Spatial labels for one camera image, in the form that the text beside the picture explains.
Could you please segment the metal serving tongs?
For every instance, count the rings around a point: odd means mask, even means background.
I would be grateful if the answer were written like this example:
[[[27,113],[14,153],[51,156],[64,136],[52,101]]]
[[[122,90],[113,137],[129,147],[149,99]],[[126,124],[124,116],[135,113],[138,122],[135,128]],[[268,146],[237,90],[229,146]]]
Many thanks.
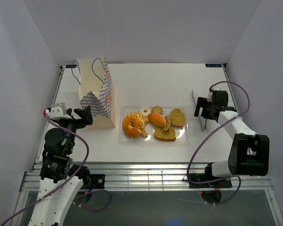
[[[195,106],[195,110],[197,110],[197,97],[194,95],[194,90],[192,90],[191,92],[191,96],[192,96],[192,99],[193,99],[193,102],[194,102],[194,106]],[[199,109],[199,114],[198,114],[198,121],[199,121],[199,125],[200,125],[200,130],[202,132],[204,132],[207,128],[207,119],[203,119],[201,117],[201,109]]]

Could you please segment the small thin toast slice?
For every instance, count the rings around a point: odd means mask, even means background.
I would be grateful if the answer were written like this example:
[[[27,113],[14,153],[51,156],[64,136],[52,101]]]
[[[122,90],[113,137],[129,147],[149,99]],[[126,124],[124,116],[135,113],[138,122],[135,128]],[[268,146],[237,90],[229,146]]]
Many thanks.
[[[163,127],[163,131],[168,131],[172,124],[171,116],[170,115],[165,116],[165,120],[166,120],[166,124]]]

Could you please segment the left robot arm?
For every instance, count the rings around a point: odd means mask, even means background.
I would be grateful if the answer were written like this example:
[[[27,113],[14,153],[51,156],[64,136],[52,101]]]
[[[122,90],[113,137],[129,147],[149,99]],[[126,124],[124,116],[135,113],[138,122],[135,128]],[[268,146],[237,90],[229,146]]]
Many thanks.
[[[76,131],[93,120],[90,106],[67,109],[64,103],[53,104],[43,114],[54,128],[44,137],[38,203],[29,225],[61,226],[77,192],[91,182],[88,169],[73,164],[70,154],[78,137]]]

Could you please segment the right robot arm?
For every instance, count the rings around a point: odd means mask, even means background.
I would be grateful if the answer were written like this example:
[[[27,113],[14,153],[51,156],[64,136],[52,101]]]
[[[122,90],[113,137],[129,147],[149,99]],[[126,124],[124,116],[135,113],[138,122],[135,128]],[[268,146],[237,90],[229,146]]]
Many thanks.
[[[215,187],[235,175],[266,176],[269,168],[270,140],[251,130],[238,116],[234,107],[228,106],[228,93],[213,89],[207,98],[194,98],[194,116],[215,120],[223,125],[233,140],[229,157],[225,161],[212,162],[202,174],[192,173],[190,179],[197,185]]]

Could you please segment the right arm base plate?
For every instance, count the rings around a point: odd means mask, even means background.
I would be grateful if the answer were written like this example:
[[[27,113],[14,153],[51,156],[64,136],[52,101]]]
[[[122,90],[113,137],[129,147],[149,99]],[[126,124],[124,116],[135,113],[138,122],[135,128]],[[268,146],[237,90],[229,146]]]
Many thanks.
[[[209,177],[206,176],[204,173],[190,173],[190,178],[191,180],[195,182],[204,182],[204,181],[211,181],[217,179],[216,177]],[[230,180],[222,180],[222,181],[217,181],[217,182],[210,182],[206,184],[195,184],[191,183],[187,176],[183,177],[183,181],[189,183],[189,188],[212,188],[212,189],[217,189],[217,188],[232,188],[232,183]]]

